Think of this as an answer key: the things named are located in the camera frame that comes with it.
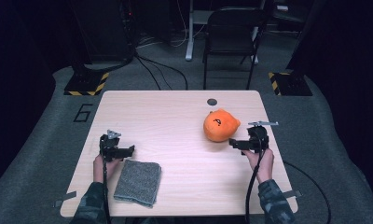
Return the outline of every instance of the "yellow and black tape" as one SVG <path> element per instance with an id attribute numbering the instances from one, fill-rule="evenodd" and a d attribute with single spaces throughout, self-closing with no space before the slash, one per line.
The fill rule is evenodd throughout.
<path id="1" fill-rule="evenodd" d="M 104 87 L 104 84 L 105 84 L 105 81 L 108 79 L 108 76 L 109 76 L 108 73 L 105 73 L 102 76 L 102 79 L 100 80 L 99 85 L 97 86 L 97 88 L 94 91 L 64 91 L 64 95 L 74 95 L 74 96 L 78 96 L 78 95 L 98 95 L 102 91 L 102 89 Z"/>
<path id="2" fill-rule="evenodd" d="M 284 75 L 284 76 L 288 76 L 289 73 L 269 73 L 269 78 L 270 78 L 270 82 L 271 82 L 271 87 L 273 88 L 274 90 L 274 93 L 276 95 L 282 95 L 282 93 L 280 92 L 280 88 L 279 88 L 279 85 L 276 81 L 276 78 L 275 78 L 275 75 Z"/>

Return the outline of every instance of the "chair leg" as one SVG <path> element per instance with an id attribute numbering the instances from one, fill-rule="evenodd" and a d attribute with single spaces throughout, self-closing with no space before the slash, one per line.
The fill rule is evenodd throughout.
<path id="1" fill-rule="evenodd" d="M 203 89 L 206 90 L 206 80 L 207 80 L 207 54 L 203 55 L 204 61 L 204 80 L 203 80 Z"/>
<path id="2" fill-rule="evenodd" d="M 244 60 L 245 60 L 246 57 L 247 57 L 247 56 L 244 56 L 244 57 L 242 58 L 242 61 L 240 62 L 240 64 L 244 63 Z"/>
<path id="3" fill-rule="evenodd" d="M 250 90 L 250 83 L 251 83 L 251 78 L 254 72 L 255 61 L 256 61 L 256 54 L 254 55 L 253 60 L 251 61 L 250 75 L 248 77 L 247 87 L 245 88 L 246 90 Z"/>

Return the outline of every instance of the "black equipment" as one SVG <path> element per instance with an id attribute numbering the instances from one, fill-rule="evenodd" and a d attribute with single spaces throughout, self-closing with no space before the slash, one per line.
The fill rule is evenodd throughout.
<path id="1" fill-rule="evenodd" d="M 262 127 L 262 125 L 278 125 L 278 122 L 270 123 L 270 122 L 251 122 L 248 124 L 254 125 L 252 128 L 248 128 L 248 135 L 250 135 L 249 140 L 240 140 L 237 141 L 233 138 L 229 138 L 229 144 L 233 146 L 233 148 L 237 148 L 239 150 L 246 150 L 251 149 L 255 153 L 258 153 L 261 150 L 265 150 L 269 147 L 269 137 L 266 128 Z"/>
<path id="2" fill-rule="evenodd" d="M 118 148 L 120 133 L 107 131 L 108 134 L 103 134 L 100 137 L 100 152 L 106 161 L 113 159 L 123 159 L 131 157 L 134 152 L 134 146 L 129 148 Z"/>

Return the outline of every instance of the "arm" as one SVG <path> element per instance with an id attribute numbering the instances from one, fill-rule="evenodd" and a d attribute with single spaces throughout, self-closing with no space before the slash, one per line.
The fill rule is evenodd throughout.
<path id="1" fill-rule="evenodd" d="M 244 150 L 243 152 L 247 156 L 251 168 L 254 169 L 259 155 L 250 150 Z M 272 179 L 273 160 L 273 151 L 269 148 L 266 149 L 256 175 L 259 183 L 258 196 L 262 210 L 265 212 L 266 223 L 295 223 L 294 213 L 288 201 L 283 196 L 276 181 Z"/>
<path id="2" fill-rule="evenodd" d="M 117 164 L 122 159 L 110 161 L 106 164 L 107 179 L 112 176 Z M 81 202 L 74 214 L 71 224 L 105 224 L 106 216 L 104 211 L 104 174 L 102 156 L 97 156 L 93 162 L 93 182 L 87 192 L 81 198 Z"/>

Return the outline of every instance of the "gray carpet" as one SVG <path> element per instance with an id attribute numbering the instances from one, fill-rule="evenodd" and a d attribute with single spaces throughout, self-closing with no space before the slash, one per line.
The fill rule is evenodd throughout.
<path id="1" fill-rule="evenodd" d="M 331 223 L 373 223 L 373 196 L 364 175 L 348 159 L 347 152 L 334 130 L 331 112 L 320 90 L 308 78 L 313 96 L 276 96 L 268 72 L 286 72 L 296 44 L 294 35 L 265 33 L 258 52 L 251 90 L 259 91 L 283 159 L 294 164 L 322 188 L 330 204 Z M 141 46 L 137 52 L 153 61 L 174 67 L 186 76 L 190 90 L 201 90 L 204 42 L 195 40 L 193 60 L 186 62 L 187 43 L 180 47 L 165 44 Z M 209 59 L 208 90 L 243 90 L 243 72 L 235 72 L 240 59 Z M 95 64 L 104 67 L 110 64 Z M 184 90 L 184 79 L 173 70 L 151 65 L 162 90 Z M 36 124 L 21 152 L 0 180 L 0 223 L 68 223 L 60 207 L 52 207 L 67 191 L 90 125 L 102 94 L 65 96 L 63 88 L 73 71 L 64 68 L 53 76 L 57 87 L 46 111 Z M 110 73 L 104 91 L 158 90 L 154 79 L 137 60 Z M 91 111 L 87 122 L 73 122 L 83 104 Z M 325 223 L 328 207 L 318 188 L 300 171 L 286 165 L 291 185 L 303 196 L 297 199 L 298 223 Z M 115 217 L 114 223 L 124 223 Z M 262 216 L 252 216 L 252 223 L 264 223 Z"/>

